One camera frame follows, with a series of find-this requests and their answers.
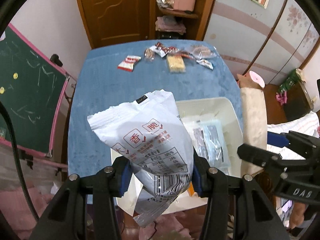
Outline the brown wooden door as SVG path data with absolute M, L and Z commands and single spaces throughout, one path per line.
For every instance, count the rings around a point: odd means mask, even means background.
M 76 0 L 91 48 L 154 37 L 155 0 Z

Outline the pink plastic stool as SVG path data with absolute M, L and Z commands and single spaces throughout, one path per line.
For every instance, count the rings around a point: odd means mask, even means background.
M 257 83 L 261 88 L 265 88 L 265 82 L 264 82 L 263 78 L 259 74 L 257 74 L 256 72 L 250 70 L 246 75 L 253 82 Z

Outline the red white cookie packet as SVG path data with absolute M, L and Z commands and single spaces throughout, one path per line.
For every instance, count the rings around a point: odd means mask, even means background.
M 127 57 L 123 61 L 121 61 L 120 64 L 118 64 L 117 68 L 127 72 L 132 72 L 135 64 L 140 60 L 141 60 L 140 56 L 127 55 Z

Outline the large white blue bag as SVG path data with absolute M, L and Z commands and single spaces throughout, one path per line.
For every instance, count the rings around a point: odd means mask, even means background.
M 205 158 L 211 167 L 229 175 L 228 169 L 231 163 L 221 122 L 217 119 L 197 120 L 185 123 L 185 127 L 191 136 L 197 155 Z

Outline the yellow cracker clear pack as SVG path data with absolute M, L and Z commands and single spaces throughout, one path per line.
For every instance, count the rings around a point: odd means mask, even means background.
M 167 63 L 168 63 L 169 72 L 171 73 L 185 72 L 185 64 L 181 56 L 168 55 Z

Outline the folded pink cloths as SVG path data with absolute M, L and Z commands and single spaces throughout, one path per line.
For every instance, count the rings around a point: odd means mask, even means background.
M 183 35 L 186 33 L 186 27 L 182 22 L 177 22 L 174 16 L 165 15 L 157 17 L 155 31 L 174 32 Z

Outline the clear bag brown cakes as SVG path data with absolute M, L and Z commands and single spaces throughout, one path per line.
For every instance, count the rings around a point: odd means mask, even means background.
M 213 59 L 216 57 L 216 54 L 213 51 L 211 51 L 207 46 L 203 46 L 203 45 L 191 46 L 190 53 L 197 60 Z

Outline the dark red brown snack packet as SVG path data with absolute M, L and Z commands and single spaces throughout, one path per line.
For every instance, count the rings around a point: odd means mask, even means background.
M 170 53 L 176 53 L 178 49 L 176 47 L 166 47 L 161 42 L 157 42 L 155 45 L 149 48 L 151 51 L 159 55 L 161 58 Z

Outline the orange white tube packet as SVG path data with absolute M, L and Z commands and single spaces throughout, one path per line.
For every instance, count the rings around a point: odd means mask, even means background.
M 195 194 L 195 190 L 194 190 L 192 182 L 190 182 L 187 191 L 188 191 L 188 194 L 189 194 L 190 197 L 192 197 Z

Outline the wooden corner shelf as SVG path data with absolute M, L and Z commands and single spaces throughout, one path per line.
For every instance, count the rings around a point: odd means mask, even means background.
M 150 0 L 149 39 L 157 37 L 157 18 L 172 15 L 183 20 L 186 39 L 202 41 L 214 3 L 215 0 Z

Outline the green bag on floor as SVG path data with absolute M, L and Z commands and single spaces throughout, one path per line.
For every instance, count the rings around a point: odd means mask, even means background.
M 304 72 L 300 68 L 296 68 L 290 72 L 286 80 L 279 86 L 278 93 L 281 94 L 290 90 L 298 82 L 306 82 Z

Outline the pink toy on floor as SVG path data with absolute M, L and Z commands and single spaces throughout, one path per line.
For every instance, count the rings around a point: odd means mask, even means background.
M 281 106 L 287 104 L 287 91 L 276 93 L 276 100 L 280 103 Z

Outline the white red-striped snack bag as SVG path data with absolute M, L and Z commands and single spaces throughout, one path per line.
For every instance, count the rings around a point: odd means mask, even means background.
M 191 182 L 194 148 L 172 92 L 155 90 L 87 117 L 91 130 L 130 161 L 143 184 L 134 220 L 146 227 Z

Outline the beige soda cracker pack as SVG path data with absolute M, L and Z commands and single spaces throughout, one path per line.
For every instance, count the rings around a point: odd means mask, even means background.
M 263 88 L 250 77 L 238 74 L 242 100 L 244 143 L 267 149 L 267 112 Z

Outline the red candy clear bag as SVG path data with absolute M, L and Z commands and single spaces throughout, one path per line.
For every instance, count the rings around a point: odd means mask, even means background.
M 185 50 L 177 51 L 174 55 L 175 56 L 185 57 L 185 58 L 191 59 L 191 60 L 196 60 L 195 57 L 191 53 L 189 53 L 189 52 L 187 52 Z

